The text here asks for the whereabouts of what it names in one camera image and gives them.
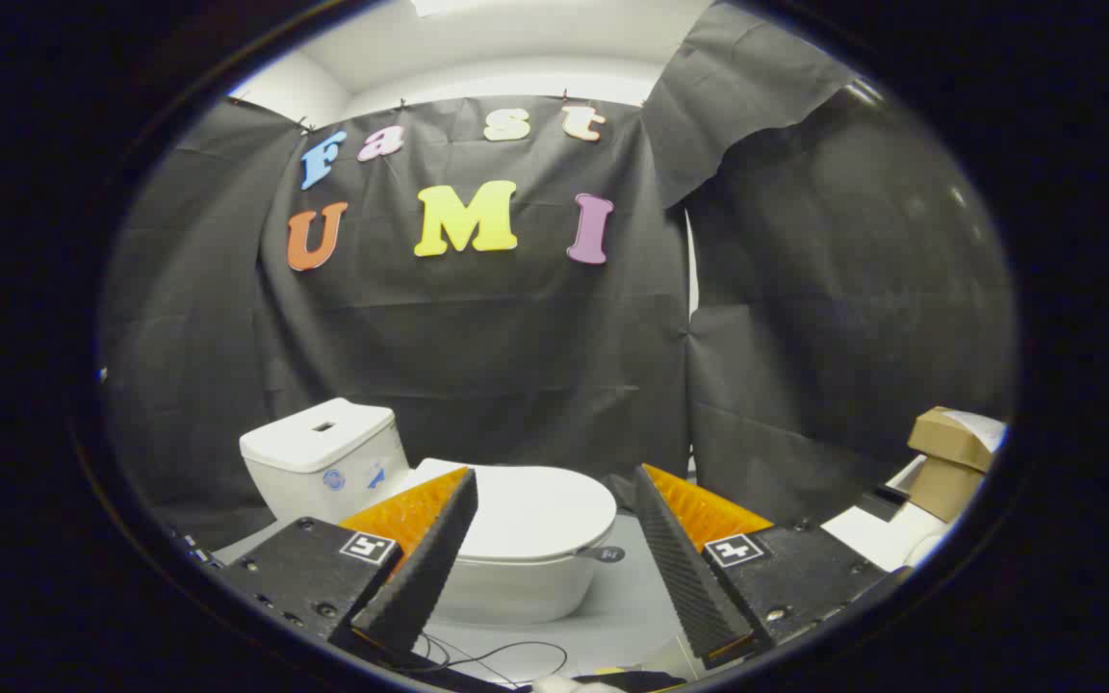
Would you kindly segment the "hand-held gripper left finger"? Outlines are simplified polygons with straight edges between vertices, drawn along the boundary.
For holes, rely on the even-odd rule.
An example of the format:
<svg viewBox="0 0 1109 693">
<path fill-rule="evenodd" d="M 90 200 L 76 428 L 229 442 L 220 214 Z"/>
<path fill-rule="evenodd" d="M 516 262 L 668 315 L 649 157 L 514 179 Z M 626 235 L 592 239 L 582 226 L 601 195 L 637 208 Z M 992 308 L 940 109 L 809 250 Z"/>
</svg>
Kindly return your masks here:
<svg viewBox="0 0 1109 693">
<path fill-rule="evenodd" d="M 362 656 L 405 656 L 448 583 L 478 509 L 454 468 L 334 524 L 296 518 L 218 578 L 299 634 Z"/>
</svg>

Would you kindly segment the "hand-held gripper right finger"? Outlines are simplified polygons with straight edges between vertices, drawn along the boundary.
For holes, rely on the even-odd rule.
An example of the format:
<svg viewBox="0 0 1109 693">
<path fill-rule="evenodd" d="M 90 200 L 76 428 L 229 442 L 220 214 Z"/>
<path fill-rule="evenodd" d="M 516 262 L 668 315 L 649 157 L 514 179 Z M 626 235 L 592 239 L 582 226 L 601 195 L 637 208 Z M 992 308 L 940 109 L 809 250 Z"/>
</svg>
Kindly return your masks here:
<svg viewBox="0 0 1109 693">
<path fill-rule="evenodd" d="M 888 597 L 882 569 L 822 526 L 776 524 L 648 463 L 633 510 L 692 656 L 706 667 L 782 648 Z"/>
</svg>

